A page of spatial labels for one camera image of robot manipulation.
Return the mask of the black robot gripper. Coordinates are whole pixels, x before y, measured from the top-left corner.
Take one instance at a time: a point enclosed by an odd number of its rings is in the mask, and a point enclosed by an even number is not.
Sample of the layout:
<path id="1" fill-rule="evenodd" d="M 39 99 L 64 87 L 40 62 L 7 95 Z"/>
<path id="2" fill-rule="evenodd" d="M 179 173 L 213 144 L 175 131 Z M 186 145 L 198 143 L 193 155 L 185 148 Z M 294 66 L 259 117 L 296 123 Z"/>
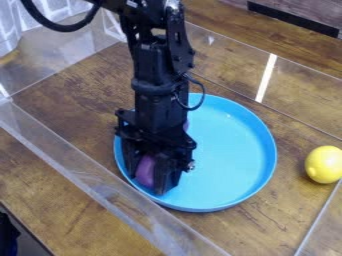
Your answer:
<path id="1" fill-rule="evenodd" d="M 154 152 L 154 193 L 166 194 L 190 170 L 197 142 L 185 130 L 187 114 L 198 109 L 189 105 L 187 71 L 194 67 L 194 50 L 167 43 L 138 43 L 131 50 L 135 93 L 133 110 L 117 111 L 117 136 L 122 141 L 129 176 L 146 179 L 146 156 Z"/>

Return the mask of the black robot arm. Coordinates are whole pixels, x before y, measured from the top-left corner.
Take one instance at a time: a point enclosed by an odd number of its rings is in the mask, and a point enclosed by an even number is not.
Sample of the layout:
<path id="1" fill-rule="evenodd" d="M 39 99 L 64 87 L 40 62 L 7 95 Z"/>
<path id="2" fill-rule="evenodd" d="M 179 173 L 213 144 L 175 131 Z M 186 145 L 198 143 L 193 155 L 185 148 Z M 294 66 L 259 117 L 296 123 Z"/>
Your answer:
<path id="1" fill-rule="evenodd" d="M 197 148 L 185 130 L 195 55 L 185 7 L 179 0 L 103 0 L 102 7 L 119 15 L 134 61 L 135 108 L 115 112 L 125 167 L 162 195 L 193 167 Z"/>

